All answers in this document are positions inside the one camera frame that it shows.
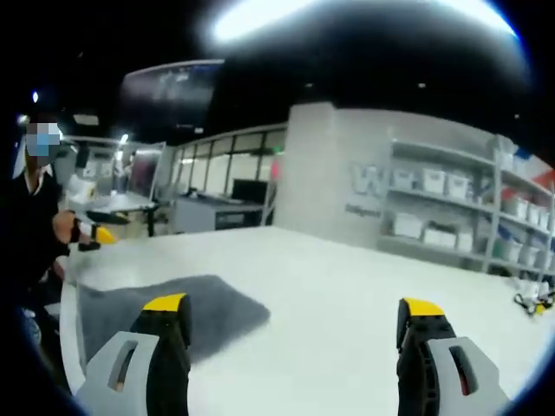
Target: gray felt mat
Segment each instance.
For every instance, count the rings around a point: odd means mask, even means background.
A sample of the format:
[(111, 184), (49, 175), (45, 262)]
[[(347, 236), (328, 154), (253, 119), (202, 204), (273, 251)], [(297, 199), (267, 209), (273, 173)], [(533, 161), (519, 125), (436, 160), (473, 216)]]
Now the gray felt mat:
[(270, 318), (262, 304), (217, 276), (185, 277), (144, 288), (99, 291), (79, 288), (83, 345), (88, 363), (119, 331), (128, 331), (143, 306), (159, 296), (186, 292), (192, 310), (191, 361), (198, 362)]

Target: red stripe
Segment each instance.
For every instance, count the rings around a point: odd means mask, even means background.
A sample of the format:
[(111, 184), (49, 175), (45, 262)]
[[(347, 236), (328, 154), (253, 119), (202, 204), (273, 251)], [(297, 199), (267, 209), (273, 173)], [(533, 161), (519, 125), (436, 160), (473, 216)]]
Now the red stripe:
[[(555, 182), (555, 170), (544, 172), (541, 175), (537, 176), (536, 178), (532, 179), (532, 181), (536, 182), (538, 185), (543, 186), (545, 189), (549, 189), (549, 185), (552, 182)], [(515, 193), (516, 191), (513, 188), (506, 188), (501, 193), (501, 197), (503, 199), (507, 199), (507, 198), (510, 198)]]

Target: white table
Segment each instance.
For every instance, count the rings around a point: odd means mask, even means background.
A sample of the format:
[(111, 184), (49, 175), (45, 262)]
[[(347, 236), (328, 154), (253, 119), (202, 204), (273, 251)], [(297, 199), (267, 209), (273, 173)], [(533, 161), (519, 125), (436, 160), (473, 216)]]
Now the white table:
[[(270, 310), (265, 326), (193, 366), (192, 416), (396, 414), (395, 330), (404, 296), (441, 306), (457, 335), (497, 364), (512, 398), (555, 334), (553, 313), (528, 318), (507, 279), (274, 227), (125, 240), (76, 254), (67, 276), (91, 288), (217, 275)], [(65, 283), (60, 330), (73, 392), (84, 380), (75, 316), (75, 287)]]

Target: black jacket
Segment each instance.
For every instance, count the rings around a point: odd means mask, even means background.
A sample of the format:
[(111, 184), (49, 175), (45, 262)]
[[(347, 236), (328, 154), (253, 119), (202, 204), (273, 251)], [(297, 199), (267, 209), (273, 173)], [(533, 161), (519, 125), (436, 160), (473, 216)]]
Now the black jacket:
[(59, 197), (60, 187), (47, 173), (35, 195), (29, 194), (24, 173), (8, 185), (3, 202), (6, 242), (12, 264), (10, 286), (17, 294), (37, 283), (57, 257), (69, 254), (68, 246), (56, 239), (52, 228)]

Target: white shelving unit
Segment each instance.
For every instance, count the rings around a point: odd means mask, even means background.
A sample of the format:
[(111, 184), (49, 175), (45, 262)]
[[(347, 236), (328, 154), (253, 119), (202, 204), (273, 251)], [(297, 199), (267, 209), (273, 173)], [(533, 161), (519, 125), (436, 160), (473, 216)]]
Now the white shelving unit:
[[(503, 151), (503, 144), (501, 138), (497, 138), (498, 151)], [(474, 190), (476, 195), (477, 178), (488, 178), (492, 182), (492, 187), (487, 192), (488, 204), (484, 205), (479, 202), (474, 202), (468, 199), (455, 199), (449, 198), (443, 194), (425, 192), (420, 189), (400, 188), (390, 185), (393, 165), (395, 161), (410, 160), (411, 163), (420, 163), (422, 167), (425, 165), (433, 166), (448, 166), (451, 169), (468, 172), (476, 179), (474, 181)], [(453, 258), (464, 259), (473, 264), (473, 268), (483, 272), (488, 272), (491, 266), (501, 266), (511, 270), (513, 273), (525, 271), (534, 273), (541, 278), (544, 275), (555, 276), (555, 271), (551, 272), (549, 264), (544, 264), (543, 267), (531, 267), (522, 263), (511, 263), (505, 259), (493, 256), (495, 241), (498, 238), (498, 230), (500, 222), (504, 221), (519, 227), (525, 234), (526, 240), (522, 241), (523, 244), (529, 244), (532, 236), (539, 237), (544, 240), (544, 246), (540, 247), (541, 250), (550, 250), (553, 240), (553, 226), (555, 225), (555, 191), (554, 185), (551, 184), (551, 189), (545, 189), (543, 186), (532, 182), (518, 175), (516, 172), (501, 169), (500, 158), (486, 159), (479, 155), (465, 153), (460, 150), (449, 149), (446, 147), (428, 145), (425, 143), (413, 143), (394, 140), (391, 147), (391, 163), (390, 168), (386, 169), (384, 174), (385, 186), (383, 195), (382, 210), (382, 234), (380, 236), (379, 245), (395, 245), (402, 246), (406, 250), (414, 251), (430, 251), (438, 255), (449, 256)], [(531, 224), (523, 219), (517, 218), (501, 210), (501, 194), (506, 188), (512, 188), (516, 192), (524, 192), (531, 195), (534, 199), (545, 201), (544, 206), (550, 213), (548, 229), (543, 229), (537, 224)], [(402, 195), (404, 198), (414, 198), (415, 201), (431, 201), (432, 204), (445, 206), (445, 210), (464, 210), (465, 216), (468, 216), (469, 221), (474, 224), (474, 235), (476, 236), (478, 223), (489, 224), (486, 241), (482, 241), (481, 250), (478, 250), (478, 243), (474, 241), (473, 252), (467, 253), (456, 249), (426, 244), (419, 239), (408, 237), (400, 237), (391, 235), (389, 232), (389, 213), (392, 211), (402, 211), (401, 209), (392, 209), (390, 199), (394, 196)]]

